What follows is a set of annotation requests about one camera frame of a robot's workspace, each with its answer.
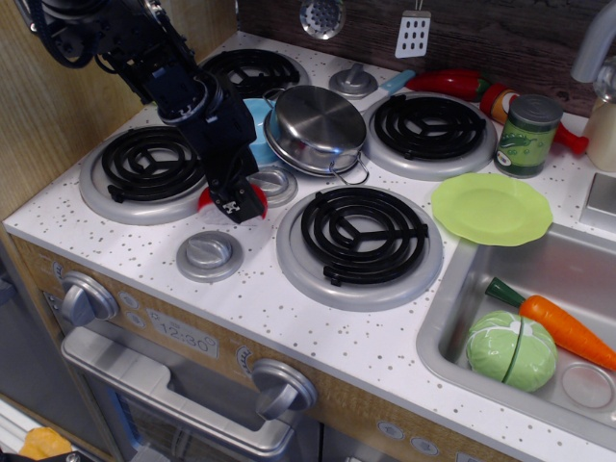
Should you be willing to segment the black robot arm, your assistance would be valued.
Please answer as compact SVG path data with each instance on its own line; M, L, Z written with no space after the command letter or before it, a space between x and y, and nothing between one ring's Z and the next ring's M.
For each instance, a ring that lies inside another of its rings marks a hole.
M265 194L249 183L253 118L228 78L203 70L157 1L21 1L20 12L49 53L68 68L96 62L119 76L162 128L135 129L104 148L111 199L170 199L200 183L201 205L236 223L264 216Z

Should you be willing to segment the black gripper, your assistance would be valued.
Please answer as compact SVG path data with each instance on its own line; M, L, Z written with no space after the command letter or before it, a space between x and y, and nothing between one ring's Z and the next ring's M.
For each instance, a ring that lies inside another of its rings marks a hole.
M265 193L245 177L256 170L249 145L256 139L252 116L235 87L222 79L196 79L195 105L180 132L198 153L210 202L235 223L263 218Z

